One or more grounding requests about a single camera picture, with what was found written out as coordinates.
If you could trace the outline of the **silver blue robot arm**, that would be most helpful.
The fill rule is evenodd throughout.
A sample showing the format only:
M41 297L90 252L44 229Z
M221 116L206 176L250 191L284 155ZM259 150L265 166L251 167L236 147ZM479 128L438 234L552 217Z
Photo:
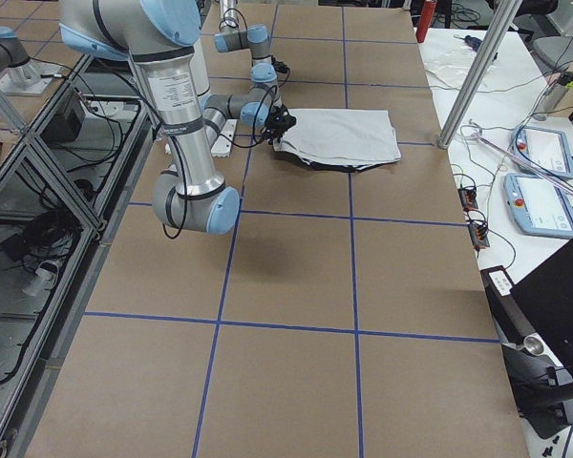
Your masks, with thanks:
M236 0L220 1L219 31L214 35L219 53L249 50L252 65L272 63L269 34L264 24L248 26Z
M239 215L240 196L216 170L211 148L229 119L273 143L294 127L272 62L267 28L240 29L232 2L222 5L218 52L249 50L246 94L211 94L202 55L202 21L194 1L63 1L60 32L70 48L130 64L141 99L166 135L171 166L157 181L153 209L164 226L224 234Z

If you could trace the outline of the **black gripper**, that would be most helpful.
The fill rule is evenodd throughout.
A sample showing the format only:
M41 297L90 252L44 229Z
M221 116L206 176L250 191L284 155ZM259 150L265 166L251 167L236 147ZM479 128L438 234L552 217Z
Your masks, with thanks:
M288 108L272 108L265 120L265 138L268 145L275 147L280 144L280 138L293 128L297 118Z

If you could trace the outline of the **third background robot arm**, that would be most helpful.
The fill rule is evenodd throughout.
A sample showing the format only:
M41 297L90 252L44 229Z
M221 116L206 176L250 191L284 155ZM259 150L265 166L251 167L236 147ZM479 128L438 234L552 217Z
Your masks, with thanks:
M16 32L0 26L0 91L7 95L41 95L61 76L59 64L37 62Z

